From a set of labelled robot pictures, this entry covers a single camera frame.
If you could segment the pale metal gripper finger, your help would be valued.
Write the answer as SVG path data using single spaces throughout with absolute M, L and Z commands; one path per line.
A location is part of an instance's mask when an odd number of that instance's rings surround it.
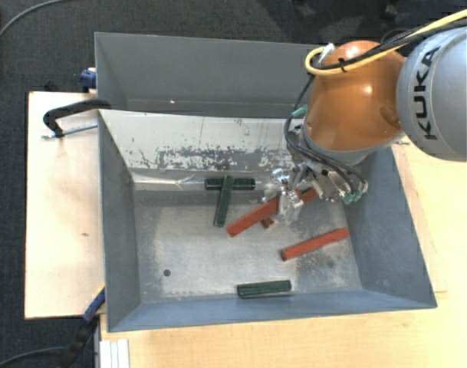
M 268 202 L 290 189 L 290 176 L 287 170 L 275 169 L 264 184 L 262 201 Z
M 303 206 L 301 195 L 296 190 L 283 191 L 278 200 L 278 217 L 285 223 L 292 223 L 298 219 Z

